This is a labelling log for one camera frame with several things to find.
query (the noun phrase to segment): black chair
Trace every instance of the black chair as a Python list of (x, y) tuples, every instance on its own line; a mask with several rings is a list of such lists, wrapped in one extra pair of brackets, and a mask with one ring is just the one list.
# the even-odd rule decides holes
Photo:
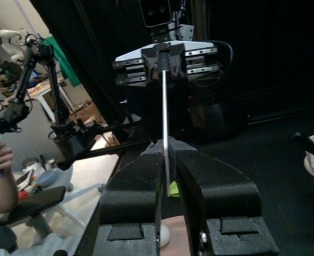
[(64, 200), (65, 190), (65, 187), (61, 186), (29, 196), (19, 203), (16, 209), (3, 216), (0, 219), (1, 249), (8, 252), (13, 252), (17, 249), (16, 234), (9, 227), (20, 223), (29, 221), (41, 239), (52, 233), (43, 214)]

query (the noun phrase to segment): white robot part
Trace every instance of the white robot part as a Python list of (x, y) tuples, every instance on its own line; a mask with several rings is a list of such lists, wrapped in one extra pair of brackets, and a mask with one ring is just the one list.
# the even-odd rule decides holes
[(11, 55), (12, 62), (21, 64), (24, 61), (24, 50), (20, 47), (24, 30), (0, 30), (0, 45)]

